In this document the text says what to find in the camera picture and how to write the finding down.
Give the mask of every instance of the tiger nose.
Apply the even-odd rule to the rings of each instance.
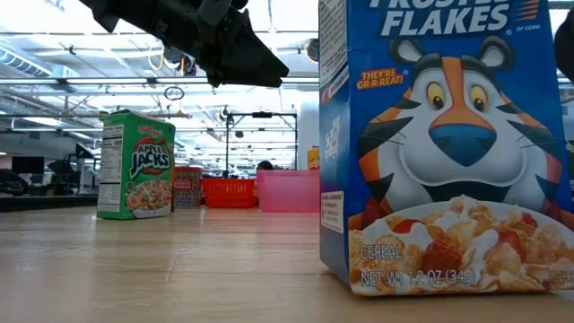
[[[490,151],[496,133],[474,125],[445,125],[431,129],[430,138],[451,160],[469,167]]]

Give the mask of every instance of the red basket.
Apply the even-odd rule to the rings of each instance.
[[[250,208],[257,204],[254,179],[202,179],[202,183],[209,207]]]

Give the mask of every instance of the cereal box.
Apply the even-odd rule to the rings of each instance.
[[[320,0],[321,259],[360,295],[574,287],[545,0]]]
[[[175,127],[131,111],[104,118],[98,217],[169,215]]]
[[[313,146],[307,150],[307,170],[319,170],[319,147]]]
[[[201,206],[201,177],[198,167],[176,167],[173,196],[175,207],[197,208]]]

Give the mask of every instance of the tiger cartoon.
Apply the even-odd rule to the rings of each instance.
[[[476,57],[424,54],[412,39],[389,41],[389,52],[398,64],[413,66],[412,82],[358,138],[371,196],[359,227],[462,195],[560,211],[561,144],[497,85],[495,72],[514,63],[504,39],[486,37]]]

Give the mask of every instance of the desk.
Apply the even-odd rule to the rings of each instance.
[[[94,207],[0,214],[0,322],[571,322],[574,293],[365,299],[318,260],[318,218]]]
[[[0,212],[46,210],[61,207],[92,206],[97,195],[80,196],[0,196]]]

